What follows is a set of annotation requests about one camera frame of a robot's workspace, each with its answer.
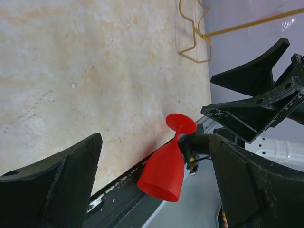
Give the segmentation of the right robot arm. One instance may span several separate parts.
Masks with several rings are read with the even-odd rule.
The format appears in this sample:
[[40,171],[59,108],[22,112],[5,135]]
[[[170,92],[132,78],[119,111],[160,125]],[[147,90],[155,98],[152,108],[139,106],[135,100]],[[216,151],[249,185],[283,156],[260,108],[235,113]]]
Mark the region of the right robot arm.
[[220,125],[214,133],[257,155],[302,171],[303,144],[262,136],[287,118],[304,123],[303,56],[294,54],[282,75],[273,79],[273,67],[289,45],[288,39],[280,38],[256,59],[214,75],[211,83],[244,94],[247,99],[210,104],[202,107],[201,113]]

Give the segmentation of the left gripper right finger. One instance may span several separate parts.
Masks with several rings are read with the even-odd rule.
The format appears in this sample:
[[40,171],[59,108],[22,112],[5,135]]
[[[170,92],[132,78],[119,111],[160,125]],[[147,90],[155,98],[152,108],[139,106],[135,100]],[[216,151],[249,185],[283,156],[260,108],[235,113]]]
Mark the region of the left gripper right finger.
[[209,151],[230,228],[302,228],[304,173],[213,134]]

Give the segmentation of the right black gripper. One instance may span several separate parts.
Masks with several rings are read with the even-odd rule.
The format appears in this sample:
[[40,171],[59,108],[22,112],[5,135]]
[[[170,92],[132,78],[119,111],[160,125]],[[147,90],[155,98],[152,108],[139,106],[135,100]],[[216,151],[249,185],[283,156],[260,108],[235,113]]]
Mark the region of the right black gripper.
[[287,48],[289,40],[280,38],[256,59],[232,70],[214,75],[210,82],[249,99],[204,106],[201,113],[247,143],[263,131],[289,118],[304,122],[304,57],[294,54],[291,64],[275,87],[272,69]]

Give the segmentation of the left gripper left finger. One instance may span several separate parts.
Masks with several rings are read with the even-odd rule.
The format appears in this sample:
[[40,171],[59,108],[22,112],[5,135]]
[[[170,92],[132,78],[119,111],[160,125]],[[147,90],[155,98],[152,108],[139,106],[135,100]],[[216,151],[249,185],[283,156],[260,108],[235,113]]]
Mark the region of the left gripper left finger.
[[102,148],[94,133],[77,144],[0,177],[2,228],[80,228]]

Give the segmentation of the red plastic wine glass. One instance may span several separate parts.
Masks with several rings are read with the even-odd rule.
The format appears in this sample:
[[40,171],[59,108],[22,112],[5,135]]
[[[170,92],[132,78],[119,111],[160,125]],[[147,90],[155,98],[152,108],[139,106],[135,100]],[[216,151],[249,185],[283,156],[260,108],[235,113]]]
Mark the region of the red plastic wine glass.
[[157,149],[148,159],[137,182],[144,193],[168,202],[177,202],[180,197],[185,173],[183,155],[178,147],[180,134],[196,131],[195,122],[183,114],[170,114],[166,124],[175,131],[171,142]]

